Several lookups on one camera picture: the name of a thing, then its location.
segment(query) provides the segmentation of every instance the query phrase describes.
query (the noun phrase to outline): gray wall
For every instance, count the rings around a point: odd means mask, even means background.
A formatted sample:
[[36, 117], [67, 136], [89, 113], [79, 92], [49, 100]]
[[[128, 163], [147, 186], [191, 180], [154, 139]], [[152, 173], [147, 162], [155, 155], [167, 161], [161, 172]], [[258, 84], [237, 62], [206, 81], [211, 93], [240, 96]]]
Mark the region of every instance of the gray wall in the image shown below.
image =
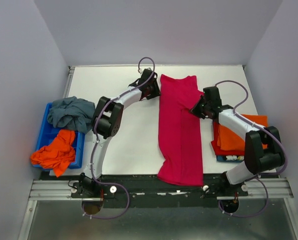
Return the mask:
[[298, 0], [284, 0], [246, 67], [260, 114], [279, 128], [298, 210]]
[[69, 65], [246, 64], [282, 0], [35, 0]]
[[66, 75], [34, 2], [0, 0], [0, 240], [17, 239], [34, 176], [29, 156]]

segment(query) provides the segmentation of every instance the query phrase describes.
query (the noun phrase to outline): gray towel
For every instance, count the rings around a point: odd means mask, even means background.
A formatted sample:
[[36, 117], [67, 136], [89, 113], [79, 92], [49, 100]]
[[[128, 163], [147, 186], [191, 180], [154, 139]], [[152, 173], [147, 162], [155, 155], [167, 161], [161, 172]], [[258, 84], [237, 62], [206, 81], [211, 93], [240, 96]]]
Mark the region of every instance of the gray towel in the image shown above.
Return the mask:
[[86, 134], [92, 128], [91, 120], [94, 111], [93, 102], [73, 96], [54, 101], [47, 121], [54, 128], [65, 128]]

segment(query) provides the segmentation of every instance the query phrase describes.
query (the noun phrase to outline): blue plastic basket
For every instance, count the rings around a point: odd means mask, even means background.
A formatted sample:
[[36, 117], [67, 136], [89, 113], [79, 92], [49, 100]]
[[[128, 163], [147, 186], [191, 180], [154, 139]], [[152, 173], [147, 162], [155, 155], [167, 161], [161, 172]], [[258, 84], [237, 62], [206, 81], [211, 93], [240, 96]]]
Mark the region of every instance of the blue plastic basket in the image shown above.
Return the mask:
[[[38, 151], [43, 146], [49, 145], [54, 140], [54, 138], [58, 135], [59, 131], [61, 130], [61, 128], [54, 128], [51, 124], [49, 124], [47, 122], [47, 116], [49, 114], [49, 110], [51, 107], [52, 107], [52, 103], [48, 103], [45, 108], [45, 112], [44, 112], [44, 116], [43, 116], [43, 120], [42, 120], [42, 124], [41, 124], [41, 129], [40, 129], [40, 133], [39, 133], [39, 137], [38, 137], [38, 142], [37, 142], [37, 146], [35, 148], [36, 151]], [[69, 165], [68, 168], [70, 168], [70, 169], [79, 169], [82, 167], [84, 137], [85, 137], [85, 134], [79, 133], [77, 131], [75, 132], [75, 139], [72, 144], [72, 147], [75, 150], [75, 160], [73, 163], [71, 163]], [[51, 170], [51, 169], [42, 168], [38, 164], [36, 164], [36, 165], [33, 164], [33, 166], [36, 168], [39, 167], [39, 168], [43, 169], [44, 171]]]

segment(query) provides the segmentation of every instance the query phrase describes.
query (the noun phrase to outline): pink fabric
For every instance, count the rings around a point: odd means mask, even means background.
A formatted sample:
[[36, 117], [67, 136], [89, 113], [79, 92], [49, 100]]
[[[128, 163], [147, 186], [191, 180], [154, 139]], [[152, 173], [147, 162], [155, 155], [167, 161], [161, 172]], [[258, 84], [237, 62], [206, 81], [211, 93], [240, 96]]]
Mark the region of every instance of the pink fabric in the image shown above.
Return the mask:
[[190, 113], [202, 94], [196, 76], [173, 79], [161, 75], [159, 147], [165, 161], [158, 178], [164, 182], [203, 185], [200, 120]]

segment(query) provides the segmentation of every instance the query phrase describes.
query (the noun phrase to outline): orange folded cloth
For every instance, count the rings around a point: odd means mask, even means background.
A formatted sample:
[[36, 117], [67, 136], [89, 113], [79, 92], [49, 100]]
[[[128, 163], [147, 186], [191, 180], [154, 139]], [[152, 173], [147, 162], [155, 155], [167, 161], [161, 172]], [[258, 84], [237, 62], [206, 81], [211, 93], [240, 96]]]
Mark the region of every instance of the orange folded cloth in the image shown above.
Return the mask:
[[[267, 116], [258, 116], [258, 115], [246, 115], [242, 114], [247, 119], [256, 122], [257, 124], [268, 126], [268, 117]], [[218, 137], [218, 146], [221, 150], [224, 151], [244, 151], [245, 142], [244, 139], [240, 138], [230, 129], [225, 126], [219, 125], [219, 137]]]
[[74, 138], [74, 131], [61, 129], [49, 146], [43, 146], [31, 155], [31, 163], [39, 164], [44, 169], [53, 169], [57, 177], [61, 176], [74, 162], [75, 151], [71, 146]]

